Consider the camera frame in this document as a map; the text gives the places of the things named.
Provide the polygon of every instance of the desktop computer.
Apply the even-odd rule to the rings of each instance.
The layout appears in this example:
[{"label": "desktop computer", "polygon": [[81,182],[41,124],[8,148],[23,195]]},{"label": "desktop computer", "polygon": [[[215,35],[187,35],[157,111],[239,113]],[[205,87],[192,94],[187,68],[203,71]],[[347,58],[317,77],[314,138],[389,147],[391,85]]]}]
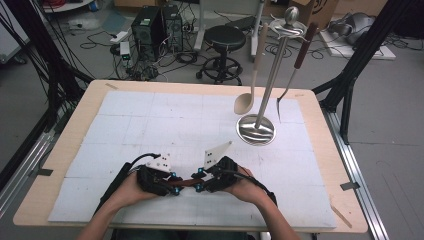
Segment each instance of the desktop computer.
[{"label": "desktop computer", "polygon": [[142,54],[140,59],[157,61],[159,47],[165,40],[160,7],[143,6],[131,24],[131,29],[139,54]]},{"label": "desktop computer", "polygon": [[166,5],[162,8],[163,19],[165,22],[165,32],[168,49],[171,51],[183,51],[183,32],[182,32],[182,18],[178,14],[177,5]]}]

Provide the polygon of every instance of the black stool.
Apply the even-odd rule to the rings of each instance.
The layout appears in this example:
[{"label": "black stool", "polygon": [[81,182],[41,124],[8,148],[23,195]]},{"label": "black stool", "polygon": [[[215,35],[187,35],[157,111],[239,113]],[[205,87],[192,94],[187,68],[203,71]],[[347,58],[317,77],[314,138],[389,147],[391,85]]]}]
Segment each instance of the black stool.
[{"label": "black stool", "polygon": [[202,78],[204,72],[208,77],[215,80],[215,84],[236,78],[238,85],[241,86],[239,75],[243,72],[243,68],[236,60],[227,57],[227,53],[244,46],[246,37],[243,32],[234,27],[216,26],[205,32],[204,40],[221,56],[208,59],[203,64],[202,69],[196,73],[197,79]]}]

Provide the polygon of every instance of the stool leg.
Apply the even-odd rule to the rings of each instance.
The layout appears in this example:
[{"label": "stool leg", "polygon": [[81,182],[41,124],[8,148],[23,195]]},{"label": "stool leg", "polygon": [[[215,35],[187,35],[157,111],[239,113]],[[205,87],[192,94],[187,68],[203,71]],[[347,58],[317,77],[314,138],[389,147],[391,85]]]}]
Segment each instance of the stool leg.
[{"label": "stool leg", "polygon": [[223,82],[221,79],[225,79],[227,77],[227,52],[221,52],[221,57],[219,59],[219,74],[218,78],[220,83]]}]

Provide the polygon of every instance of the floor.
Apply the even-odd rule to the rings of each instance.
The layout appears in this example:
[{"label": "floor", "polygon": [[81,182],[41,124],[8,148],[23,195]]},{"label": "floor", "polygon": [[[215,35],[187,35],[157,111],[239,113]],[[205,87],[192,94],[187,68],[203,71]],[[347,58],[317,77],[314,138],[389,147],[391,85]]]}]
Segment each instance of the floor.
[{"label": "floor", "polygon": [[[111,5],[95,13],[100,22],[105,22],[111,13]],[[121,12],[126,20],[120,26],[126,30],[131,24],[132,13]],[[214,21],[225,23],[218,17]],[[101,29],[75,34],[68,33],[70,48],[96,78],[116,77],[113,73],[112,56],[108,47],[97,46],[82,49],[86,36]],[[98,35],[96,41],[108,43],[110,36]],[[310,49],[323,46],[318,37]],[[413,48],[421,48],[421,41],[409,41]],[[251,66],[248,42],[244,48],[232,53],[244,71],[243,85],[251,83]],[[290,46],[299,46],[290,41]],[[293,69],[297,51],[289,48],[277,76],[276,87],[284,87]],[[424,235],[424,54],[422,51],[389,46],[396,55],[395,61],[371,60],[355,85],[349,127],[349,139],[359,167],[367,182],[374,203],[383,220],[390,239],[422,239]],[[347,63],[346,59],[330,57],[326,50],[322,59],[308,54],[296,75],[293,88],[312,89],[336,77]],[[213,56],[213,52],[202,50],[201,55]],[[257,86],[264,87],[268,79],[274,56],[266,52],[258,74]],[[182,66],[173,63],[159,68],[159,73]],[[189,65],[159,75],[152,81],[213,84],[211,80],[195,78],[199,66]],[[47,108],[46,97],[31,64],[9,63],[0,65],[0,170],[13,156],[19,145],[31,131]],[[15,201],[0,219],[0,239],[74,239],[80,229],[75,228],[28,228],[13,224],[13,215],[25,196],[33,179],[29,178]],[[310,239],[302,234],[303,239]],[[371,234],[320,234],[318,239],[372,239]]]}]

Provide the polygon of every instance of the red wire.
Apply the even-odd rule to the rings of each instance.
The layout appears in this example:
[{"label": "red wire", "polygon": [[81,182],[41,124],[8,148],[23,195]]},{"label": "red wire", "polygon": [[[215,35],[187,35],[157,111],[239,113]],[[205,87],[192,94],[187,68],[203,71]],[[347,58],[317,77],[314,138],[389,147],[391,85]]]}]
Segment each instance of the red wire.
[{"label": "red wire", "polygon": [[44,0],[43,8],[60,8],[65,5],[66,0]]}]

